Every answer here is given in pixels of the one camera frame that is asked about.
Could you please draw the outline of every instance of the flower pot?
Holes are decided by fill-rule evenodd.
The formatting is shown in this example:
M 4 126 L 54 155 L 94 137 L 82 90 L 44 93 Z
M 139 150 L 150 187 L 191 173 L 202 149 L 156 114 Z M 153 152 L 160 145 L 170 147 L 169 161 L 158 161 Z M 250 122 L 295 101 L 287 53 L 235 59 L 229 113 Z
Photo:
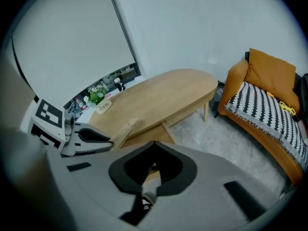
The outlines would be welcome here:
M 97 106 L 96 112 L 99 114 L 104 114 L 111 107 L 112 102 L 108 98 L 104 98 Z

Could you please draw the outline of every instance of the potted plant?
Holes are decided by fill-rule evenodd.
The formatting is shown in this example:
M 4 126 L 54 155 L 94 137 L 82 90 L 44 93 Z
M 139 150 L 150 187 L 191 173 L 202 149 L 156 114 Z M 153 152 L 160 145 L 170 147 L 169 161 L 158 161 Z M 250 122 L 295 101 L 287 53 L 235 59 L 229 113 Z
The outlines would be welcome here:
M 83 100 L 88 107 L 96 108 L 96 112 L 104 114 L 112 105 L 112 102 L 105 97 L 106 89 L 102 85 L 97 85 L 89 91 L 90 96 L 85 96 Z

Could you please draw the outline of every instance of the yellow scissors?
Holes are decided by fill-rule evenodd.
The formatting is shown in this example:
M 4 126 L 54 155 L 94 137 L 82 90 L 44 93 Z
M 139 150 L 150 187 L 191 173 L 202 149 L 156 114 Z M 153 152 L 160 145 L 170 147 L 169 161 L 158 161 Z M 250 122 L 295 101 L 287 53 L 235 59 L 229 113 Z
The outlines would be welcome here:
M 280 101 L 279 102 L 280 107 L 284 110 L 284 111 L 289 111 L 291 113 L 291 116 L 295 116 L 295 110 L 293 108 L 288 107 L 287 105 L 285 105 L 284 102 Z

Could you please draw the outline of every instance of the patterned blanket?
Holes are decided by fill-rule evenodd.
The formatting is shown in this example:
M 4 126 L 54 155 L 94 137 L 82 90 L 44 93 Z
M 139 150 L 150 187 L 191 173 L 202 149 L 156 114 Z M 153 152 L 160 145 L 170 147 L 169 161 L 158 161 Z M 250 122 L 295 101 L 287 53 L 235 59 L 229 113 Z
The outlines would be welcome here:
M 304 144 L 298 124 L 288 111 L 280 107 L 277 99 L 245 81 L 226 104 L 226 109 L 276 138 L 282 148 L 306 171 L 308 147 Z

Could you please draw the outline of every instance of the wooden table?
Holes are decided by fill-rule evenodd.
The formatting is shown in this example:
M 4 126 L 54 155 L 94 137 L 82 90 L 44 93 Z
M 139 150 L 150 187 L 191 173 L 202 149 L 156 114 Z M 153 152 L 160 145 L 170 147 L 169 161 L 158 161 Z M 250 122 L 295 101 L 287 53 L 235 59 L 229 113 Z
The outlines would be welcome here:
M 111 97 L 105 114 L 94 112 L 89 124 L 113 136 L 130 119 L 140 118 L 122 147 L 146 141 L 176 143 L 169 126 L 204 106 L 213 98 L 217 80 L 195 69 L 177 69 L 155 76 Z

